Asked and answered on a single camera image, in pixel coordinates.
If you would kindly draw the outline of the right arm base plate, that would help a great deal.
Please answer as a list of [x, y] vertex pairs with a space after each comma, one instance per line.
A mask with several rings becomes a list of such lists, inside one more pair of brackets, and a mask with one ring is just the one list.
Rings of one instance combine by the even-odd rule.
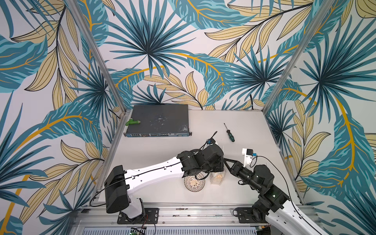
[[265, 213], [252, 207], [235, 208], [232, 212], [240, 224], [267, 223]]

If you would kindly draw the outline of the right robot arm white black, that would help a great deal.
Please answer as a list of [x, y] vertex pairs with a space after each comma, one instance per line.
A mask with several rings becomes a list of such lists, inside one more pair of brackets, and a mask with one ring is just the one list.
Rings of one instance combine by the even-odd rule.
[[274, 175], [264, 164], [250, 170], [239, 161], [224, 159], [229, 172], [258, 193], [258, 200], [248, 208], [236, 208], [233, 215], [240, 223], [268, 223], [284, 235], [326, 235], [319, 225], [305, 215], [284, 192], [274, 185]]

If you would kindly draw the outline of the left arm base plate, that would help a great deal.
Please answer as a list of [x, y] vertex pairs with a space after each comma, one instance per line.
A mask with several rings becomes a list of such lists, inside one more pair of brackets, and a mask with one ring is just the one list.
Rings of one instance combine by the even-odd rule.
[[141, 225], [141, 224], [157, 224], [159, 219], [159, 208], [145, 208], [143, 212], [134, 217], [130, 218], [127, 214], [122, 211], [119, 213], [117, 224], [119, 225]]

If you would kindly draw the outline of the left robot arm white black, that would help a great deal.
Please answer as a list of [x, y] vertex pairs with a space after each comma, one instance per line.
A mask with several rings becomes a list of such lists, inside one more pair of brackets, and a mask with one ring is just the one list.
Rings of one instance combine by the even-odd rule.
[[224, 153], [216, 144], [203, 150], [183, 151], [168, 161], [152, 166], [125, 170], [122, 165], [112, 169], [104, 182], [106, 212], [122, 212], [133, 219], [145, 214], [143, 202], [133, 196], [136, 191], [163, 180], [218, 172], [223, 166]]

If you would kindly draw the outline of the oats bag white purple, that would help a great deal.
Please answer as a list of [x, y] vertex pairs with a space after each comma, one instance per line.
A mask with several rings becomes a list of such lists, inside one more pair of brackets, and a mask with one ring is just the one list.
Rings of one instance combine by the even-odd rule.
[[211, 172], [210, 173], [210, 183], [212, 185], [220, 186], [226, 176], [226, 171], [221, 172]]

